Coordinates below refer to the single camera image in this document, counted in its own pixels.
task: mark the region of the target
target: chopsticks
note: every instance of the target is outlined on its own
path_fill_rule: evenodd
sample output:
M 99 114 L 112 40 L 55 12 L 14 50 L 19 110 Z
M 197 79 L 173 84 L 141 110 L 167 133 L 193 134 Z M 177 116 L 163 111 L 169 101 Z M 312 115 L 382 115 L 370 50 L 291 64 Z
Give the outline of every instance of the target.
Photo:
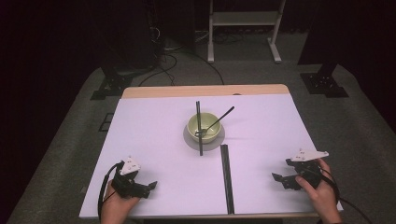
M 235 214 L 233 207 L 233 185 L 231 181 L 230 157 L 228 155 L 228 145 L 220 145 L 221 161 L 223 165 L 225 197 L 227 201 L 228 214 Z
M 196 102 L 197 107 L 197 122 L 198 122 L 198 139 L 199 139 L 199 155 L 204 155 L 204 150 L 202 146 L 202 128 L 201 128 L 201 108 L 199 101 Z

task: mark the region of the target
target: wire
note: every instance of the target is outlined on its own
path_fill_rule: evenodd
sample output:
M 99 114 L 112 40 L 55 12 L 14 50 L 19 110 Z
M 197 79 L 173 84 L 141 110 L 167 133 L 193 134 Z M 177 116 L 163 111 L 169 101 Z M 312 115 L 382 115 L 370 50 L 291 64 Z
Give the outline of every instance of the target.
M 368 223 L 373 224 L 373 222 L 370 220 L 370 218 L 368 218 L 355 204 L 353 204 L 353 203 L 351 203 L 351 202 L 349 202 L 349 201 L 347 201 L 347 200 L 345 200 L 343 198 L 340 198 L 340 201 L 343 202 L 343 203 L 347 203 L 349 206 L 351 206 L 356 211 L 358 211 L 364 217 L 364 219 L 366 219 L 366 221 Z
M 195 39 L 195 43 L 198 43 L 198 42 L 200 42 L 201 40 L 203 40 L 203 39 L 205 39 L 205 38 L 207 38 L 207 37 L 209 36 L 209 32 L 208 32 L 208 31 L 200 31 L 200 32 L 195 32 L 195 33 L 196 33 L 196 34 L 197 34 L 197 33 L 205 33 L 204 35 L 202 35 L 202 36 L 196 38 L 196 39 Z
M 337 184 L 336 184 L 336 182 L 335 182 L 334 176 L 332 176 L 332 174 L 330 174 L 330 172 L 327 171 L 327 170 L 323 170 L 323 169 L 321 169 L 321 170 L 322 170 L 323 172 L 327 173 L 327 174 L 332 178 L 333 184 L 337 187 Z M 355 204 L 353 204 L 353 203 L 347 201 L 347 200 L 344 199 L 344 198 L 341 198 L 340 196 L 338 197 L 338 199 L 339 199 L 341 202 L 347 203 L 349 206 L 351 206 L 352 208 L 354 208 L 358 213 L 361 214 L 361 216 L 362 216 L 368 223 L 370 223 L 370 224 L 373 223 L 373 222 L 370 220 L 370 218 L 368 218 L 368 217 L 359 209 L 358 206 L 356 206 Z
M 104 197 L 104 195 L 105 195 L 105 189 L 106 189 L 106 185 L 107 185 L 108 178 L 109 178 L 111 172 L 114 170 L 114 168 L 116 168 L 116 167 L 118 167 L 118 166 L 120 166 L 120 165 L 123 165 L 123 163 L 122 163 L 122 162 L 119 162 L 119 163 L 116 163 L 115 165 L 113 165 L 113 166 L 110 168 L 110 170 L 108 170 L 107 174 L 105 175 L 105 178 L 103 179 L 102 187 L 101 187 L 101 189 L 100 189 L 99 198 L 98 198 L 98 216 L 99 216 L 99 220 L 101 219 L 101 216 L 102 216 L 102 207 L 103 207 L 103 203 L 104 203 L 103 197 Z
M 242 41 L 245 39 L 242 34 L 238 34 L 238 35 L 240 35 L 241 37 L 237 38 L 234 35 L 218 34 L 218 35 L 215 35 L 213 42 L 216 44 L 219 44 L 219 45 L 231 45 L 231 44 L 234 44 L 236 42 L 239 42 L 239 41 Z
M 308 173 L 311 173 L 312 175 L 319 176 L 321 180 L 328 183 L 332 187 L 332 190 L 334 191 L 335 202 L 338 203 L 338 201 L 340 200 L 340 190 L 338 189 L 338 186 L 335 184 L 335 181 L 331 180 L 329 177 L 327 177 L 323 174 L 317 174 L 309 169 L 303 168 L 303 170 Z
M 175 59 L 174 64 L 173 64 L 171 67 L 167 68 L 167 69 L 163 69 L 161 66 L 159 66 L 159 67 L 162 69 L 162 71 L 161 71 L 161 72 L 154 73 L 154 74 L 152 74 L 152 75 L 146 77 L 145 79 L 143 79 L 143 81 L 141 81 L 141 82 L 139 83 L 138 87 L 141 87 L 141 86 L 143 85 L 143 83 L 145 83 L 145 82 L 146 82 L 147 80 L 149 80 L 150 78 L 155 77 L 155 76 L 157 76 L 157 75 L 159 75 L 159 74 L 161 74 L 161 73 L 164 73 L 164 72 L 166 73 L 167 71 L 171 70 L 172 68 L 174 68 L 174 67 L 177 65 L 177 58 L 176 58 L 175 56 L 172 56 L 172 55 L 169 55 L 169 54 L 164 54 L 164 56 L 165 56 L 165 59 L 166 59 L 166 56 L 170 56 L 171 58 Z M 174 83 L 175 77 L 173 77 L 173 76 L 170 75 L 169 73 L 167 73 L 166 75 L 169 76 L 169 79 L 171 80 L 171 85 L 175 85 L 175 83 Z
M 103 203 L 105 203 L 111 196 L 113 196 L 113 194 L 114 194 L 115 192 L 116 192 L 116 191 L 114 191 L 114 192 L 112 192 L 110 195 L 108 195 L 108 197 L 105 198 L 105 199 L 103 200 Z
M 171 48 L 171 49 L 165 48 L 165 49 L 163 49 L 163 50 L 165 50 L 165 51 L 172 51 L 172 50 L 177 50 L 177 49 L 182 49 L 182 48 L 183 48 L 183 46 L 178 46 L 178 47 Z
M 158 32 L 158 35 L 157 35 L 157 37 L 155 38 L 155 40 L 157 41 L 157 40 L 160 38 L 160 36 L 161 36 L 160 30 L 159 30 L 157 27 L 150 27 L 149 29 L 150 29 L 150 30 L 156 30 L 156 31 Z
M 225 84 L 224 84 L 224 80 L 223 80 L 222 75 L 221 75 L 221 73 L 219 72 L 219 70 L 218 70 L 215 66 L 213 66 L 211 63 L 209 63 L 207 60 L 205 60 L 204 58 L 202 58 L 201 56 L 199 56 L 198 54 L 193 53 L 193 52 L 188 52 L 188 51 L 173 52 L 173 53 L 188 53 L 188 54 L 191 54 L 191 55 L 193 55 L 193 56 L 195 56 L 195 57 L 201 59 L 202 61 L 204 61 L 205 63 L 207 63 L 210 67 L 212 67 L 213 70 L 216 71 L 216 73 L 219 75 L 221 84 L 222 84 L 222 85 L 225 85 Z

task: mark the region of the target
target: gray carpet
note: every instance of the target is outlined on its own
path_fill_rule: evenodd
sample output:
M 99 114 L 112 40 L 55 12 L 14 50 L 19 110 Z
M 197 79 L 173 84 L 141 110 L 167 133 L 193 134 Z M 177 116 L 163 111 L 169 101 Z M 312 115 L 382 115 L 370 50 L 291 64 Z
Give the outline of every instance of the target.
M 300 73 L 317 72 L 319 66 L 297 65 L 305 39 L 306 34 L 279 34 L 276 44 L 283 63 L 274 64 L 265 38 L 245 35 L 243 41 L 215 45 L 213 66 L 225 84 L 287 85 L 315 146 L 331 155 L 326 161 L 332 167 L 341 196 L 356 204 L 373 223 L 393 223 L 396 135 L 361 91 L 356 78 L 341 66 L 337 66 L 333 77 L 345 88 L 348 98 L 308 93 Z M 206 45 L 198 45 L 197 52 L 205 57 Z M 219 75 L 201 59 L 185 53 L 172 55 L 177 57 L 176 67 L 169 71 L 175 85 L 221 84 Z M 166 57 L 163 68 L 172 64 L 173 59 Z M 139 85 L 150 74 L 136 77 L 131 85 Z M 98 223 L 80 219 L 78 214 L 106 139 L 106 133 L 98 132 L 99 126 L 106 113 L 115 111 L 120 99 L 113 96 L 90 100 L 103 79 L 104 74 L 98 68 L 81 88 L 9 223 Z M 162 73 L 148 79 L 143 86 L 170 84 L 169 77 Z M 350 206 L 344 203 L 343 206 L 345 222 L 365 223 Z M 316 223 L 317 220 L 316 217 L 286 218 L 283 223 Z

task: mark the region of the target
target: white tabletop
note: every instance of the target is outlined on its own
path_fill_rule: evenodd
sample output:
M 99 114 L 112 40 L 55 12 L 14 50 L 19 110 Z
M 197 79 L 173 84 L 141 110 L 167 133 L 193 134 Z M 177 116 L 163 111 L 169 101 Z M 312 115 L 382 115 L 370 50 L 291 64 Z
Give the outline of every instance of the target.
M 219 138 L 204 156 L 186 133 L 201 112 L 221 116 Z M 271 173 L 295 175 L 285 159 L 300 148 L 316 150 L 289 93 L 120 99 L 80 217 L 97 217 L 97 200 L 108 169 L 132 156 L 141 170 L 135 181 L 158 181 L 130 217 L 227 216 L 220 144 L 230 154 L 236 216 L 298 217 L 315 214 L 301 190 L 283 189 Z

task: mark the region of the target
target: human hand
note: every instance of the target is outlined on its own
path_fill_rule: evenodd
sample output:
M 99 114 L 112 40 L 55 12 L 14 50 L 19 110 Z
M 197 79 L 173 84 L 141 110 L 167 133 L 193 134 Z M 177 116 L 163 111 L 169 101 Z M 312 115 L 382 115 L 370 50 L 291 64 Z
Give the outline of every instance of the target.
M 102 224 L 121 224 L 125 221 L 131 209 L 140 201 L 140 198 L 123 199 L 111 186 L 111 180 L 107 183 L 105 201 L 102 206 Z
M 317 159 L 320 168 L 324 171 L 322 174 L 332 180 L 330 176 L 330 167 L 323 159 Z M 323 223 L 341 223 L 342 219 L 338 212 L 334 191 L 326 181 L 320 181 L 318 187 L 314 189 L 304 178 L 296 176 L 297 183 L 305 189 L 315 210 L 318 212 Z

